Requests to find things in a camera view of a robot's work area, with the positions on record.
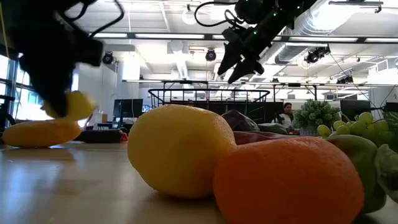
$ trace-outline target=table surface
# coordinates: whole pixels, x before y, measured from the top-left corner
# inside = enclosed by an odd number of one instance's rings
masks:
[[[0,223],[225,224],[212,198],[192,202],[153,191],[131,167],[126,148],[0,149]],[[389,199],[359,223],[397,224],[398,204]]]

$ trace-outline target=person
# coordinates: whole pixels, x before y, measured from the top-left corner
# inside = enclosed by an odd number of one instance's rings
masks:
[[[278,114],[275,121],[272,121],[273,123],[279,123],[286,128],[286,130],[292,129],[292,122],[293,122],[294,116],[293,116],[293,111],[292,111],[292,104],[291,103],[285,103],[284,104],[284,112],[281,114]]]

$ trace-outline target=potted plant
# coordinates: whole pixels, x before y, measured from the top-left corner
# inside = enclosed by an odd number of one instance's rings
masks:
[[[339,112],[339,108],[330,106],[327,101],[308,100],[294,113],[293,126],[300,128],[301,136],[318,136],[317,127],[321,124],[332,127],[340,120]]]

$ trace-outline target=vase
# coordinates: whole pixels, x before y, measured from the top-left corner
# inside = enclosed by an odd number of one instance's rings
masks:
[[[302,127],[300,128],[300,136],[319,136],[318,129],[316,126]]]

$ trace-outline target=desk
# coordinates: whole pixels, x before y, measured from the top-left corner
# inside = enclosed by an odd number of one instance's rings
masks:
[[[172,199],[149,188],[126,143],[58,148],[0,152],[0,223],[225,224],[213,199]],[[397,223],[398,204],[389,200],[355,224]]]

